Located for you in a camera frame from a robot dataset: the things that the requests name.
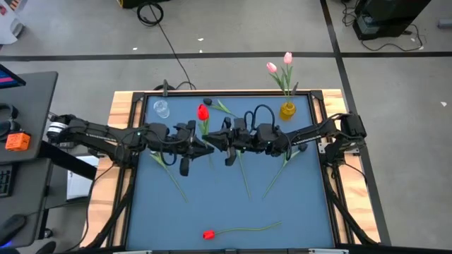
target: wooden table frame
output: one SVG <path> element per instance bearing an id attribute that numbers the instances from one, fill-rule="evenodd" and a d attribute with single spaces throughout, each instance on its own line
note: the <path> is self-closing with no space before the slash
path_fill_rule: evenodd
<path id="1" fill-rule="evenodd" d="M 269 96 L 275 95 L 277 92 L 280 93 L 280 90 L 177 90 L 169 91 L 169 96 L 203 96 L 203 94 L 208 94 L 208 96 L 221 96 L 242 93 Z M 339 89 L 298 90 L 298 93 L 309 93 L 308 98 L 314 105 L 314 108 L 311 110 L 311 113 L 315 113 L 313 120 L 316 119 L 318 122 L 321 122 L 322 119 L 333 114 L 346 113 L 342 92 Z M 144 114 L 141 114 L 141 111 L 145 109 L 146 106 L 145 103 L 143 103 L 143 96 L 145 94 L 162 95 L 162 91 L 115 92 L 108 125 L 115 128 L 128 128 L 138 127 L 143 123 Z M 346 154 L 345 160 L 348 164 L 362 170 L 360 156 Z M 369 162 L 369 158 L 363 158 L 363 161 Z M 111 165 L 112 162 L 109 159 L 101 159 L 97 175 L 102 174 Z M 365 169 L 365 173 L 368 175 L 368 172 L 369 170 L 371 171 L 371 169 L 366 167 Z M 338 194 L 338 197 L 345 201 L 349 213 L 354 217 L 356 222 L 370 238 L 377 242 L 381 239 L 381 242 L 385 243 L 385 245 L 390 245 L 383 214 L 374 214 L 375 210 L 382 211 L 378 193 L 370 193 L 367 188 L 370 185 L 375 185 L 373 174 L 371 175 L 371 179 L 367 177 L 367 186 L 363 176 L 348 166 L 341 166 L 338 171 L 339 174 L 336 174 L 334 179 L 331 178 L 332 171 L 331 168 L 328 168 L 329 181 L 335 192 Z M 118 167 L 114 167 L 97 181 L 93 188 L 93 194 L 88 208 L 90 226 L 81 246 L 88 245 L 105 225 L 105 222 L 112 213 L 113 207 L 120 201 L 126 187 L 129 185 L 131 175 L 132 171 L 130 169 L 120 170 Z M 329 213 L 335 244 L 359 243 L 356 236 L 350 231 L 349 226 L 344 222 L 338 209 L 332 204 L 328 204 L 328 209 L 330 210 Z M 129 212 L 129 208 L 122 212 L 114 230 L 112 230 L 109 238 L 104 242 L 105 246 L 120 246 L 126 243 L 126 230 L 129 223 L 129 220 L 126 218 L 129 217 Z"/>

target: yellow vase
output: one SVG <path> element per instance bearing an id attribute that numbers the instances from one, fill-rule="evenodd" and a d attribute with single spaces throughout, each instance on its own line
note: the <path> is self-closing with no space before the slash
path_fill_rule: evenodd
<path id="1" fill-rule="evenodd" d="M 289 121 L 295 115 L 297 108 L 292 102 L 284 102 L 280 110 L 280 118 L 283 121 Z"/>

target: blue table surface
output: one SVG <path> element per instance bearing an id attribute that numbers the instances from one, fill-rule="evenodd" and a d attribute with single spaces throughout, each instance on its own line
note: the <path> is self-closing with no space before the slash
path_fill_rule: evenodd
<path id="1" fill-rule="evenodd" d="M 160 118 L 153 109 L 156 101 L 168 102 L 169 117 Z M 278 117 L 283 97 L 211 97 L 219 99 L 233 114 L 243 116 L 259 104 L 267 104 L 282 131 L 289 132 L 312 124 L 308 100 L 295 97 L 297 113 L 291 121 Z M 150 97 L 146 122 L 167 126 L 197 120 L 196 110 L 203 97 Z M 210 109 L 210 131 L 218 131 L 225 112 Z M 257 123 L 270 123 L 270 113 L 259 109 Z M 291 159 L 272 189 L 263 194 L 281 168 L 284 158 L 246 152 L 242 162 L 251 199 L 249 199 L 238 158 L 234 165 L 224 165 L 225 153 L 215 149 L 211 155 L 190 163 L 188 177 L 179 175 L 179 159 L 169 167 L 188 199 L 185 202 L 167 172 L 144 151 L 138 163 L 137 179 L 128 250 L 210 250 L 256 248 L 330 248 L 333 247 L 330 219 L 321 178 L 316 143 Z M 207 241 L 206 230 L 220 231 L 236 227 L 260 228 L 281 221 L 265 231 L 233 231 Z"/>

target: keyboard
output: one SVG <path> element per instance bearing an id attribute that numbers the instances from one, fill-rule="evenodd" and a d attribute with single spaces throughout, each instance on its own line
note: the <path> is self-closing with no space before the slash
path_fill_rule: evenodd
<path id="1" fill-rule="evenodd" d="M 15 164 L 0 165 L 0 198 L 13 194 L 14 178 L 17 166 Z"/>

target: flower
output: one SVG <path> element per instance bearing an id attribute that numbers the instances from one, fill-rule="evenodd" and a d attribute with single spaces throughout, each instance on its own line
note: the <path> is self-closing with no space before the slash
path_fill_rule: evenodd
<path id="1" fill-rule="evenodd" d="M 274 65 L 271 62 L 267 63 L 267 69 L 268 71 L 270 71 L 271 73 L 275 73 L 278 69 L 276 68 L 276 65 Z"/>
<path id="2" fill-rule="evenodd" d="M 285 52 L 285 55 L 284 55 L 284 63 L 285 63 L 285 64 L 291 64 L 291 63 L 292 63 L 292 53 L 290 53 L 290 52 Z"/>
<path id="3" fill-rule="evenodd" d="M 215 238 L 215 232 L 213 230 L 204 231 L 203 238 L 204 240 L 212 240 Z"/>
<path id="4" fill-rule="evenodd" d="M 201 121 L 205 121 L 209 119 L 209 111 L 204 104 L 200 104 L 198 107 L 198 119 Z"/>

